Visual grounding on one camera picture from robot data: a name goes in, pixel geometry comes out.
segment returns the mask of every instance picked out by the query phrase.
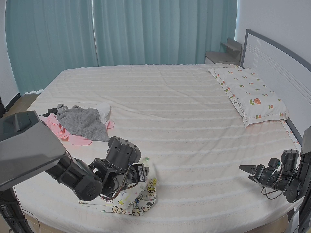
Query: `headboard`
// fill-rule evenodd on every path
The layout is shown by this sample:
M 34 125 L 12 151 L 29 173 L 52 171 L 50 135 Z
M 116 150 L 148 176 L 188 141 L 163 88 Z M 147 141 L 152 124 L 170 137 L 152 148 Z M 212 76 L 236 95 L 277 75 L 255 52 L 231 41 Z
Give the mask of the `headboard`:
M 241 67 L 254 69 L 286 104 L 287 124 L 302 144 L 311 126 L 311 64 L 281 44 L 246 30 Z

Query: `mattress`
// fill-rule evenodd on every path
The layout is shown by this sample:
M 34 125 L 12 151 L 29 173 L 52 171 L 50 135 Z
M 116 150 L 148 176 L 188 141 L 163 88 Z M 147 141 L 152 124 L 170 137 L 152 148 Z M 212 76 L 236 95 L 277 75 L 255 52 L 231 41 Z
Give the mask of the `mattress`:
M 64 232 L 245 232 L 294 207 L 268 200 L 239 165 L 267 165 L 295 146 L 280 121 L 244 128 L 212 65 L 142 65 L 65 70 L 29 110 L 111 105 L 119 136 L 155 164 L 157 201 L 144 216 L 104 213 L 79 204 L 74 193 L 41 173 L 16 186 L 24 209 Z M 108 144 L 63 145 L 91 163 Z

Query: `floor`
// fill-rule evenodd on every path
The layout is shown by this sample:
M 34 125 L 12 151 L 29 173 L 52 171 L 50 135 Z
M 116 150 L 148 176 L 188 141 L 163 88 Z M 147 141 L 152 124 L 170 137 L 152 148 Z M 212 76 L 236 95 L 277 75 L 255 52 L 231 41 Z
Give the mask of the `floor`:
M 38 97 L 38 94 L 25 94 L 18 99 L 18 101 L 12 106 L 12 108 L 4 114 L 3 117 L 7 117 L 17 112 L 26 111 L 29 106 Z M 25 214 L 25 217 L 31 221 L 36 232 L 39 233 L 39 225 L 36 219 Z M 246 233 L 280 233 L 283 232 L 288 224 L 287 216 L 284 216 L 274 223 L 269 225 L 264 225 L 254 230 L 248 231 Z M 50 226 L 40 223 L 41 233 L 64 233 L 62 231 L 56 230 Z M 5 220 L 0 216 L 0 233 L 8 233 L 10 230 L 9 226 L 6 224 Z

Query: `pillowcase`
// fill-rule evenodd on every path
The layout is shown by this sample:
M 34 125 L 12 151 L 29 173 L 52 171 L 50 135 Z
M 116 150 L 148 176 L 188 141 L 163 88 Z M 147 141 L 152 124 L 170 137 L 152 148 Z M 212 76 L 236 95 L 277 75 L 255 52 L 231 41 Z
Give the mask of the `pillowcase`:
M 226 91 L 247 125 L 288 119 L 289 113 L 277 94 L 252 69 L 216 67 L 208 69 Z

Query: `nightstand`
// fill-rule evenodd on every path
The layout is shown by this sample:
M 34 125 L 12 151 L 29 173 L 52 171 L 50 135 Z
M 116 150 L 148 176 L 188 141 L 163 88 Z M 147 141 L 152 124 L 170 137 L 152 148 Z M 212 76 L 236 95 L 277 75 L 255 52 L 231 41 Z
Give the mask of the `nightstand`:
M 205 53 L 205 64 L 240 64 L 242 44 L 228 37 L 226 43 L 221 42 L 222 45 L 226 46 L 226 52 L 211 52 Z

